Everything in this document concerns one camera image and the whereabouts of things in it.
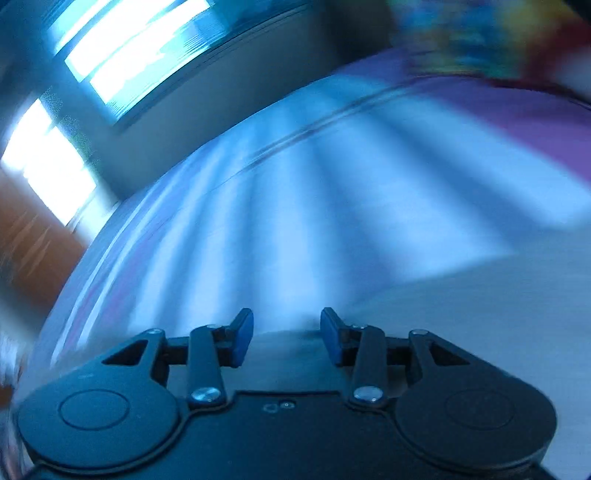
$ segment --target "bright window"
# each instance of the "bright window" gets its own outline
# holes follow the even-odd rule
[[[2,162],[22,172],[31,188],[66,225],[96,188],[74,146],[52,126],[39,100],[23,115]]]
[[[59,51],[105,5],[66,57],[115,118],[226,35],[207,0],[75,0],[50,28]]]

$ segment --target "wooden surface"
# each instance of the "wooden surface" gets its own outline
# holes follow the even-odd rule
[[[0,262],[14,287],[50,309],[84,251],[23,178],[0,170]]]

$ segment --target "circular cover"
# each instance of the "circular cover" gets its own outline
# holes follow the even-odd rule
[[[516,378],[471,370],[440,368],[398,400],[396,424],[412,450],[466,473],[538,459],[556,430],[550,401]]]
[[[178,405],[164,387],[109,372],[89,378],[74,372],[23,402],[17,422],[31,457],[68,469],[110,469],[145,456],[172,434]]]

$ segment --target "small hole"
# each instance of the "small hole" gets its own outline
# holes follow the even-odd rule
[[[279,405],[276,403],[266,403],[263,405],[262,410],[265,413],[277,413],[279,411]]]

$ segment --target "metal screw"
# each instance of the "metal screw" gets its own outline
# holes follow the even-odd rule
[[[364,387],[356,388],[353,396],[364,403],[376,403],[384,396],[381,388],[366,385]]]
[[[218,398],[222,396],[215,387],[202,387],[191,393],[191,398],[198,403],[214,403]]]

